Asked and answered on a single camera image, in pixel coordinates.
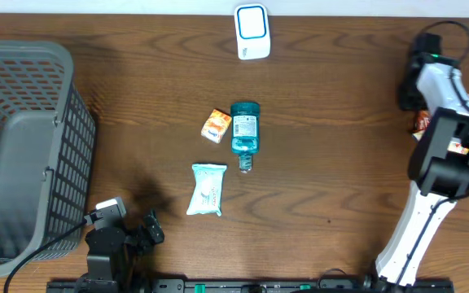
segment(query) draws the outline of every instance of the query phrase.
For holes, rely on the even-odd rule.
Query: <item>wooden surface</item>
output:
[[[396,87],[412,37],[432,20],[270,21],[270,57],[241,62],[232,17],[0,15],[0,39],[51,40],[72,53],[75,82],[99,116],[89,206],[119,195],[132,219],[155,208],[166,234],[140,269],[188,278],[365,273],[392,235],[415,145]],[[439,31],[459,53],[462,34]],[[469,91],[469,58],[463,74]],[[213,108],[241,100],[261,104],[261,153],[249,174],[238,170],[230,134],[219,145],[199,135]],[[221,217],[186,216],[194,162],[229,165]],[[26,266],[11,291],[78,278],[86,253],[83,243]],[[419,276],[450,277],[469,292],[469,199],[441,226]]]

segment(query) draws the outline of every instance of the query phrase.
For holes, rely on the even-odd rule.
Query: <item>laundry basket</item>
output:
[[[51,42],[0,41],[0,277],[83,219],[95,125]],[[34,260],[65,256],[68,236]]]

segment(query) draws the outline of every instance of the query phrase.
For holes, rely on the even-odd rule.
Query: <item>teal bottle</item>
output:
[[[233,136],[231,150],[239,156],[242,173],[252,169],[252,155],[260,150],[260,105],[242,102],[231,105]]]

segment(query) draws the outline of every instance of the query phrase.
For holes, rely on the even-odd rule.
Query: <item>white packet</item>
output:
[[[226,165],[193,164],[196,187],[187,215],[215,212],[221,216],[221,182],[226,170]]]

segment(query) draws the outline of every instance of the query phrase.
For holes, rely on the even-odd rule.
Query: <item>basket bottom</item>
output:
[[[14,258],[29,244],[54,136],[54,112],[23,111],[0,140],[0,257]]]

